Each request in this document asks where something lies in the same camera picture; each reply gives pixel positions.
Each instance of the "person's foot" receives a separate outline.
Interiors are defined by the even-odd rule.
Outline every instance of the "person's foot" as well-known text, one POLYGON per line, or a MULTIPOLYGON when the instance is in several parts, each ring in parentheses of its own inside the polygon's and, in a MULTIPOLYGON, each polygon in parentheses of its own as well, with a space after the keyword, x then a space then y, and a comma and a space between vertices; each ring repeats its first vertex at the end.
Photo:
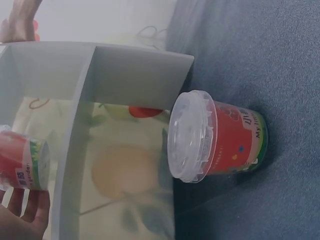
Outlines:
POLYGON ((2 21, 0 27, 0 42, 25 42, 35 41, 35 29, 33 21, 27 20, 8 20, 2 21))

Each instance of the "hand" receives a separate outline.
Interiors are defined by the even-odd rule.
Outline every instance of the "hand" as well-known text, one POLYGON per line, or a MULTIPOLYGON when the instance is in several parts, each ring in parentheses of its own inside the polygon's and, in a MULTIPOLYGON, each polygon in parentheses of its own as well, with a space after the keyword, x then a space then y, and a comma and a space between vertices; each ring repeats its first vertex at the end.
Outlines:
MULTIPOLYGON (((0 204, 0 236, 3 240, 43 239, 49 221, 49 192, 31 190, 25 213, 21 216, 24 192, 15 188, 8 207, 0 204)), ((4 195, 5 192, 0 190, 0 203, 4 195)))
POLYGON ((0 27, 0 42, 35 41, 33 19, 16 19, 9 17, 2 21, 0 27))

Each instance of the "red cup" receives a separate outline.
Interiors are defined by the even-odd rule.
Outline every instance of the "red cup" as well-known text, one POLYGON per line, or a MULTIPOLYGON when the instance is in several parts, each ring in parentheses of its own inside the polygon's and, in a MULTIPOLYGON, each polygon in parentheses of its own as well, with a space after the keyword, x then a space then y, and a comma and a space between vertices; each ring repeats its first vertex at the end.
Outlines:
POLYGON ((267 144, 266 123, 259 113, 213 101, 205 91, 182 93, 172 109, 168 162, 172 175, 186 183, 255 170, 267 144))
POLYGON ((47 190, 50 170, 46 141, 27 137, 0 126, 0 186, 47 190))

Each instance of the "blue fabric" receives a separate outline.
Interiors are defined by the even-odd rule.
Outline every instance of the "blue fabric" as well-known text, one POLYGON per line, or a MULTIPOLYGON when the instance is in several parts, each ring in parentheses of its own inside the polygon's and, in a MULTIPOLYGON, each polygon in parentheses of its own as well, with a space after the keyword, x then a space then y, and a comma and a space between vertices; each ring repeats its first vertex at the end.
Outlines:
POLYGON ((320 2, 178 0, 167 49, 195 56, 184 91, 269 129, 257 172, 175 181, 176 239, 320 239, 320 2))

